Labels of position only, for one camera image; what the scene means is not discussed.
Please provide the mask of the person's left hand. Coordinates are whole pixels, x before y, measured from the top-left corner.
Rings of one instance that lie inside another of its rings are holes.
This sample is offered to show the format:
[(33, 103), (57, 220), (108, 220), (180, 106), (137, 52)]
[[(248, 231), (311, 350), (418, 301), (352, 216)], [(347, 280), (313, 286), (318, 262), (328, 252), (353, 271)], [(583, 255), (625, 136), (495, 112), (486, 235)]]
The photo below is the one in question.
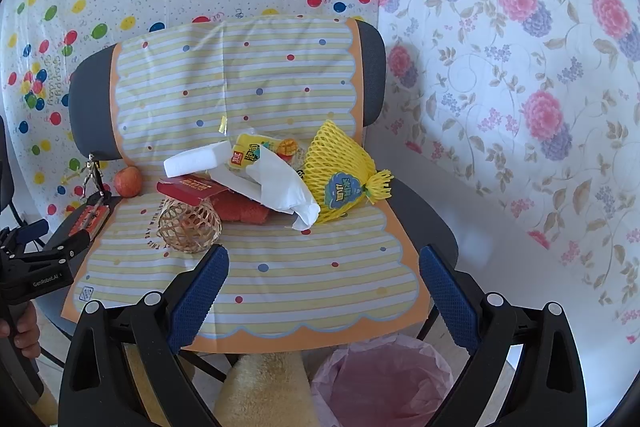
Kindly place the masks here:
[(14, 345), (22, 352), (25, 358), (33, 360), (41, 355), (39, 339), (40, 329), (37, 323), (37, 311), (34, 304), (29, 301), (24, 313), (16, 322)]

